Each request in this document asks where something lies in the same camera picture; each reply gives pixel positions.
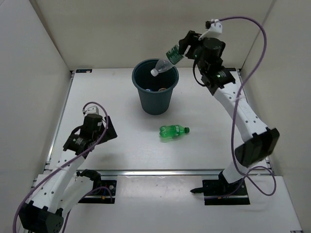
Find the green label clear bottle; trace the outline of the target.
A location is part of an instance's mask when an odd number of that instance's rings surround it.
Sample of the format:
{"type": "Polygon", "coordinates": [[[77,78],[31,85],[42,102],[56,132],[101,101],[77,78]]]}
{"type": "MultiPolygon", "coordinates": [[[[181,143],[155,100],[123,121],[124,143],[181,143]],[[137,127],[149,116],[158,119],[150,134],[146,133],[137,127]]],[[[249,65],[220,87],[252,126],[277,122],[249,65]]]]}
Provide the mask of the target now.
{"type": "Polygon", "coordinates": [[[174,45],[166,52],[162,59],[159,59],[156,66],[150,71],[151,75],[156,77],[160,73],[164,73],[173,68],[183,59],[183,55],[179,54],[179,45],[174,45]]]}

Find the green soda bottle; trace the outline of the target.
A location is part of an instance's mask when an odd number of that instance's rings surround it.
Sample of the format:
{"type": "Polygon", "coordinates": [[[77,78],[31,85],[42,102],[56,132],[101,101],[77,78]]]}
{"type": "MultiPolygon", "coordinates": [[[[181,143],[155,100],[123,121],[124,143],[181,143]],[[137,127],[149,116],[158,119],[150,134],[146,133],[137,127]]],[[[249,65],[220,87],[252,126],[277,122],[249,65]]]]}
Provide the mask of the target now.
{"type": "Polygon", "coordinates": [[[176,139],[183,137],[190,132],[189,127],[183,127],[181,125],[161,126],[159,128],[159,135],[162,139],[176,139]]]}

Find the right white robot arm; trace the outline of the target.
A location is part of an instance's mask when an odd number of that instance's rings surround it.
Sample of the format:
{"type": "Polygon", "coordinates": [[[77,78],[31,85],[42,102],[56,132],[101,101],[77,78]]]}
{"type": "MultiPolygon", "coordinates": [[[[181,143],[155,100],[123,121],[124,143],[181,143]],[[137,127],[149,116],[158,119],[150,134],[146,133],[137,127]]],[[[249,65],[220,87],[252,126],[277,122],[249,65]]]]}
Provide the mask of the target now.
{"type": "Polygon", "coordinates": [[[242,185],[249,172],[258,168],[258,162],[269,156],[279,139],[276,128],[262,122],[241,95],[242,85],[222,65],[221,55],[225,43],[217,38],[205,37],[189,31],[179,42],[178,53],[194,61],[193,68],[201,74],[199,85],[225,108],[232,118],[232,131],[239,130],[243,143],[237,148],[231,145],[233,162],[220,172],[212,187],[191,190],[192,193],[213,191],[213,198],[227,198],[242,185]]]}

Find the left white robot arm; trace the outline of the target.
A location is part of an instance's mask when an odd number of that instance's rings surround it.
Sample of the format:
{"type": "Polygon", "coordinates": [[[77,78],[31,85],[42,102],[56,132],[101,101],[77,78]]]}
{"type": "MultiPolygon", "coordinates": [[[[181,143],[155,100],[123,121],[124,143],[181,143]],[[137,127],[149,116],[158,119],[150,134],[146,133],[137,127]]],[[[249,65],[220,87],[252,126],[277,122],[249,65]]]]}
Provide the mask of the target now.
{"type": "Polygon", "coordinates": [[[18,216],[24,229],[33,233],[58,233],[64,230],[65,217],[82,198],[111,191],[101,182],[99,172],[77,169],[98,144],[117,137],[110,116],[86,114],[63,145],[58,167],[40,182],[38,190],[22,204],[18,216]]]}

